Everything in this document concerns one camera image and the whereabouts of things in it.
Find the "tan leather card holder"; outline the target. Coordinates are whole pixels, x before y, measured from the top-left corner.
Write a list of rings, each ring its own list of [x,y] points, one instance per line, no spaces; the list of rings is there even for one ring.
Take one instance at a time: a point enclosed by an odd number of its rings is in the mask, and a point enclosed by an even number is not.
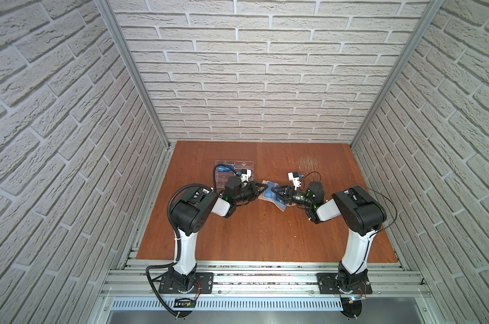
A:
[[[265,184],[267,188],[259,195],[258,199],[262,201],[271,202],[279,210],[284,212],[287,208],[286,203],[282,201],[280,198],[278,198],[278,196],[272,191],[272,189],[278,187],[279,184],[275,182],[270,182],[268,180],[263,180],[262,184]]]

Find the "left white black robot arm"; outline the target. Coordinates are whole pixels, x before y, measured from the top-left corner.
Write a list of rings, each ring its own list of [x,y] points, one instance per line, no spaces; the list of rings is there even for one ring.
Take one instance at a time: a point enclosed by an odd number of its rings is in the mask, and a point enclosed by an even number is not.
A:
[[[230,177],[223,190],[202,184],[188,184],[178,189],[167,206],[168,221],[174,230],[175,256],[169,273],[187,286],[193,285],[197,262],[197,236],[211,214],[229,218],[238,207],[256,200],[267,184]]]

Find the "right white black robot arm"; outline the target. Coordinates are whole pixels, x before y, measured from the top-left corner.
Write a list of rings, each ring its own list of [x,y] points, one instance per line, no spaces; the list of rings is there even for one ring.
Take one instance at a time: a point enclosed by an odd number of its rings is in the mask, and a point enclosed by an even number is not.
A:
[[[305,191],[295,186],[277,186],[271,191],[287,205],[296,205],[309,220],[321,224],[342,217],[348,226],[348,240],[339,263],[336,285],[344,293],[351,293],[360,284],[367,283],[367,259],[373,239],[382,230],[387,219],[385,209],[362,187],[353,186],[325,198],[320,182],[311,182]]]

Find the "clear plastic organizer box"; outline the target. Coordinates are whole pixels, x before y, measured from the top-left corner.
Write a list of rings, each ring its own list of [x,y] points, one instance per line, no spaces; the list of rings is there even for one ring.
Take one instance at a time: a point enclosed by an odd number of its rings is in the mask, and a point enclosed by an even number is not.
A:
[[[232,176],[238,176],[242,181],[253,180],[255,169],[254,161],[246,160],[219,160],[216,161],[216,171],[214,178],[216,188],[223,189],[228,179]]]

